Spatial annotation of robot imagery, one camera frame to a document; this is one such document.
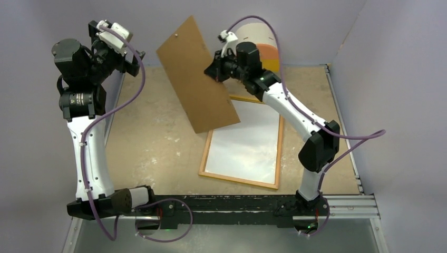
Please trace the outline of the brown backing board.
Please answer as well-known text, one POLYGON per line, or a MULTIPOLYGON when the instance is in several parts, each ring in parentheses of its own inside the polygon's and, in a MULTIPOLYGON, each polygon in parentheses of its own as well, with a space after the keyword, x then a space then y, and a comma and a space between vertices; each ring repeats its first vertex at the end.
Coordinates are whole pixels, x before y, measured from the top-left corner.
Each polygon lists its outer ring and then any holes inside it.
POLYGON ((225 86, 204 73, 213 57, 194 16, 189 16, 156 53, 195 133, 240 122, 225 86))

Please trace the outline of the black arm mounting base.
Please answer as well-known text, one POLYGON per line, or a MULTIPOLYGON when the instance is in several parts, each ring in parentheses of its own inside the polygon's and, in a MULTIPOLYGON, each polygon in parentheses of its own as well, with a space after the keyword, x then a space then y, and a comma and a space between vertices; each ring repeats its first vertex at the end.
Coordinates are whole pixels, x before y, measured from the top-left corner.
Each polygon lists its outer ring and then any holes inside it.
POLYGON ((161 219, 161 229, 178 225, 271 225, 313 230, 329 217, 323 197, 306 202, 286 195, 156 195, 157 204, 140 206, 130 214, 161 219))

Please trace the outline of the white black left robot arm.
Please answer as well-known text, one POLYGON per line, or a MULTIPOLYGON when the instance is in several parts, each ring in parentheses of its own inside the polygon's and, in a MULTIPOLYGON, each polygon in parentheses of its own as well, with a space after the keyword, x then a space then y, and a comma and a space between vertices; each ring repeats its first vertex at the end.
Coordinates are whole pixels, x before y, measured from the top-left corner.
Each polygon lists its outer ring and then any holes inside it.
POLYGON ((59 108, 74 146, 77 188, 75 200, 66 206, 72 217, 85 220, 124 215, 137 208, 149 216, 157 210, 150 186, 116 189, 109 175, 105 152, 106 109, 103 82, 114 72, 136 76, 145 53, 132 50, 133 34, 117 22, 91 21, 91 45, 66 38, 52 47, 54 64, 60 72, 56 87, 59 108))

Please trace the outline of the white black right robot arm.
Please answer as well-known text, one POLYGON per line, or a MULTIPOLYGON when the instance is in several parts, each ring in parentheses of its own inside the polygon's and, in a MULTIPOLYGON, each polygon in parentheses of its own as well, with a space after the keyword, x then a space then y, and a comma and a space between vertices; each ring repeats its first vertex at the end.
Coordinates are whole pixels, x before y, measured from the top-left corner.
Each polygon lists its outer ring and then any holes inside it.
POLYGON ((260 51, 252 42, 241 42, 234 50, 224 47, 215 51, 204 73, 216 82, 240 81, 249 94, 279 113, 302 137, 298 159, 304 171, 296 208, 304 215, 315 210, 323 171, 339 152, 340 125, 315 115, 294 97, 277 74, 263 67, 260 51))

